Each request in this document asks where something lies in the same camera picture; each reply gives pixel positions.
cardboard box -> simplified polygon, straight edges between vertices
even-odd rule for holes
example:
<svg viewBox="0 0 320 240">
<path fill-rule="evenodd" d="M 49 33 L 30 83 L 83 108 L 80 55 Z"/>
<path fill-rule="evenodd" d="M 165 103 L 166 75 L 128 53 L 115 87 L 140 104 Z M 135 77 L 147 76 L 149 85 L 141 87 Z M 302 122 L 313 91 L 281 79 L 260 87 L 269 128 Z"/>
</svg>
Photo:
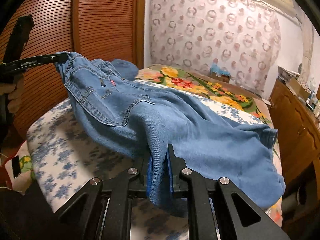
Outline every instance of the cardboard box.
<svg viewBox="0 0 320 240">
<path fill-rule="evenodd" d="M 225 76 L 225 75 L 221 75 L 220 77 L 216 75 L 216 73 L 209 73 L 209 77 L 215 79 L 215 80 L 219 80 L 219 81 L 222 81 L 222 82 L 225 82 L 225 83 L 229 83 L 230 81 L 230 77 L 228 76 Z"/>
<path fill-rule="evenodd" d="M 305 91 L 295 78 L 290 79 L 288 85 L 294 90 L 297 97 L 301 97 L 304 100 L 307 100 L 310 96 L 310 93 L 308 91 Z"/>
</svg>

floral bedspread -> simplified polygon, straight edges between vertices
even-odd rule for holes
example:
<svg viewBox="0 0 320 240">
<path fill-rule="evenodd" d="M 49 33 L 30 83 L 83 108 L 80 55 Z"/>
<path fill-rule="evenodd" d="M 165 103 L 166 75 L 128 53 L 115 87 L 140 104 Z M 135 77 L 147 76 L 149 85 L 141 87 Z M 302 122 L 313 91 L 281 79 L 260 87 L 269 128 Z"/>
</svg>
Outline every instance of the floral bedspread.
<svg viewBox="0 0 320 240">
<path fill-rule="evenodd" d="M 219 82 L 209 77 L 187 72 L 165 65 L 152 65 L 139 71 L 136 79 L 146 80 L 167 87 L 187 91 L 205 98 L 229 105 L 258 117 L 263 123 L 270 123 L 267 114 L 260 111 L 253 97 L 235 94 L 235 86 Z"/>
<path fill-rule="evenodd" d="M 168 88 L 143 80 L 136 82 Z M 210 98 L 190 94 L 217 114 L 239 123 L 262 123 L 257 117 Z M 28 130 L 28 149 L 34 173 L 45 198 L 57 211 L 75 192 L 93 177 L 103 180 L 131 168 L 132 160 L 95 142 L 76 121 L 69 99 L 64 100 L 39 118 Z M 280 159 L 273 163 L 281 173 Z M 279 225 L 281 209 L 278 202 L 266 213 Z M 188 219 L 170 216 L 148 200 L 137 200 L 132 208 L 131 240 L 188 239 Z"/>
</svg>

blue object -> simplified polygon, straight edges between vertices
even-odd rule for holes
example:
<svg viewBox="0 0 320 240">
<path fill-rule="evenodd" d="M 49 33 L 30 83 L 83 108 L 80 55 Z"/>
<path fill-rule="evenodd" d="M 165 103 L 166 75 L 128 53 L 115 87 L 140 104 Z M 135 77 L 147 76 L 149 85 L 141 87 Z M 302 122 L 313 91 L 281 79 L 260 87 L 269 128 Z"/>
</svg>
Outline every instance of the blue object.
<svg viewBox="0 0 320 240">
<path fill-rule="evenodd" d="M 95 142 L 130 158 L 150 152 L 153 204 L 176 207 L 165 178 L 170 143 L 187 167 L 210 179 L 230 178 L 261 208 L 284 193 L 283 177 L 272 163 L 277 130 L 221 117 L 179 90 L 129 81 L 136 72 L 130 62 L 89 61 L 72 52 L 56 69 L 76 119 Z"/>
<path fill-rule="evenodd" d="M 214 62 L 212 63 L 211 68 L 210 68 L 210 74 L 211 73 L 217 73 L 217 76 L 221 76 L 221 75 L 225 75 L 225 76 L 228 76 L 228 77 L 231 76 L 229 71 L 220 69 L 218 67 L 218 65 L 215 64 Z"/>
<path fill-rule="evenodd" d="M 169 185 L 170 185 L 170 193 L 173 194 L 173 177 L 172 177 L 172 167 L 171 167 L 171 160 L 169 155 L 169 150 L 167 150 L 166 153 L 166 161 L 168 164 L 168 175 L 169 175 Z"/>
</svg>

human hand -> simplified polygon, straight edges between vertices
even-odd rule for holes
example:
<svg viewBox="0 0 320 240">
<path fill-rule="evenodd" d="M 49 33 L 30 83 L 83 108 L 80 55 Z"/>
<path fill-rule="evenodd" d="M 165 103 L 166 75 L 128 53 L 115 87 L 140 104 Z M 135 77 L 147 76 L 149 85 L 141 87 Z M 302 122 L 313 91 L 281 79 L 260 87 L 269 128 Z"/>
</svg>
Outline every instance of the human hand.
<svg viewBox="0 0 320 240">
<path fill-rule="evenodd" d="M 13 84 L 0 83 L 0 95 L 9 94 L 9 113 L 15 114 L 21 104 L 23 93 L 23 74 L 17 74 L 13 79 Z"/>
</svg>

wardrobe door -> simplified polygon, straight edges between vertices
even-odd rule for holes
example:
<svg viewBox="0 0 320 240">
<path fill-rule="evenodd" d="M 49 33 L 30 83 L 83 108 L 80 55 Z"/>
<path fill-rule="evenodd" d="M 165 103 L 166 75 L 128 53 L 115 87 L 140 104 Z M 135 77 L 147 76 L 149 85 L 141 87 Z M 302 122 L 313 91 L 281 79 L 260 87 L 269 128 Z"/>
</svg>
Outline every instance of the wardrobe door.
<svg viewBox="0 0 320 240">
<path fill-rule="evenodd" d="M 138 69 L 143 69 L 144 67 L 144 19 L 145 17 L 145 5 L 146 0 L 137 0 L 137 25 L 136 25 L 136 35 L 137 35 L 137 67 Z"/>
<path fill-rule="evenodd" d="M 17 19 L 32 15 L 35 27 L 21 58 L 73 51 L 71 0 L 25 0 L 0 36 L 0 61 Z M 31 68 L 24 74 L 24 93 L 14 126 L 22 138 L 30 125 L 67 97 L 61 77 L 53 64 Z"/>
<path fill-rule="evenodd" d="M 135 3 L 136 0 L 79 0 L 78 52 L 91 60 L 119 58 L 135 63 Z"/>
</svg>

